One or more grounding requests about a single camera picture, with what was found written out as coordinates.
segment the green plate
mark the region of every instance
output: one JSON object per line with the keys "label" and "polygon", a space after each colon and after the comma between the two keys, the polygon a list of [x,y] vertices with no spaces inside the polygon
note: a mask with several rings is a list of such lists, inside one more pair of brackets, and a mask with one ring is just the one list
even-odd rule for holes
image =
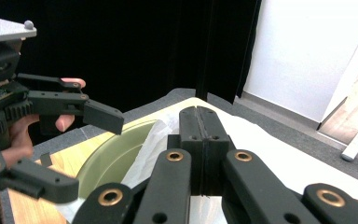
{"label": "green plate", "polygon": [[77,174],[79,197],[87,198],[93,190],[103,184],[121,182],[155,122],[150,120],[132,126],[98,147]]}

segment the black curtain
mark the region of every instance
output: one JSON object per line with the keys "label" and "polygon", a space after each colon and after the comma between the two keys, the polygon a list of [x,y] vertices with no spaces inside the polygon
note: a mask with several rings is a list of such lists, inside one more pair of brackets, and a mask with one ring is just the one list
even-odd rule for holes
{"label": "black curtain", "polygon": [[0,19],[37,29],[17,72],[84,78],[91,99],[125,112],[174,88],[232,103],[259,8],[257,0],[0,0]]}

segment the bolt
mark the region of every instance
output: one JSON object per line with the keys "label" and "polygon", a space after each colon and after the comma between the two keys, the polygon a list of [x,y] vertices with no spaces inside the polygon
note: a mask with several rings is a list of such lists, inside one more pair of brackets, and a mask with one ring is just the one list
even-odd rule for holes
{"label": "bolt", "polygon": [[34,29],[34,23],[32,21],[26,21],[24,23],[24,27],[26,30],[33,30]]}

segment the green bowl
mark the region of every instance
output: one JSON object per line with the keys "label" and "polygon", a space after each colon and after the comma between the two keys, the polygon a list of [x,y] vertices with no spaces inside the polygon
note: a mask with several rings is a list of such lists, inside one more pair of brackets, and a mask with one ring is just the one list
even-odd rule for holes
{"label": "green bowl", "polygon": [[79,197],[87,198],[103,184],[121,182],[155,122],[150,120],[131,126],[98,147],[77,174]]}

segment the gray carpet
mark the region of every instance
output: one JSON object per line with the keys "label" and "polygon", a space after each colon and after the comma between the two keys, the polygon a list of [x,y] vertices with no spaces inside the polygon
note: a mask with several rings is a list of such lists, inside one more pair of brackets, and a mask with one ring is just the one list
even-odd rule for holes
{"label": "gray carpet", "polygon": [[[158,99],[156,102],[141,106],[137,109],[124,113],[125,122],[131,122],[135,119],[141,118],[145,115],[167,107],[168,105],[174,105],[176,103],[179,103],[189,97],[193,97],[194,95],[194,90],[173,90],[167,96]],[[252,123],[259,125],[272,136],[358,179],[358,160],[355,160],[352,163],[347,163],[343,161],[339,157],[340,152],[335,148],[330,147],[329,145],[315,140],[292,128],[282,125],[274,119],[270,119],[264,115],[256,113],[253,110],[244,107],[243,105],[239,105],[237,103],[231,105],[228,102],[212,94],[208,95],[208,103],[218,108],[221,108],[229,114],[242,117],[251,121]],[[103,133],[103,130],[89,125],[81,129],[64,133],[56,137],[54,140],[50,140],[43,144],[35,146],[33,160],[38,160],[40,158],[40,155],[46,152],[57,152],[79,142],[85,141],[100,133]],[[2,191],[1,197],[3,199],[6,223],[14,223],[7,192]]]}

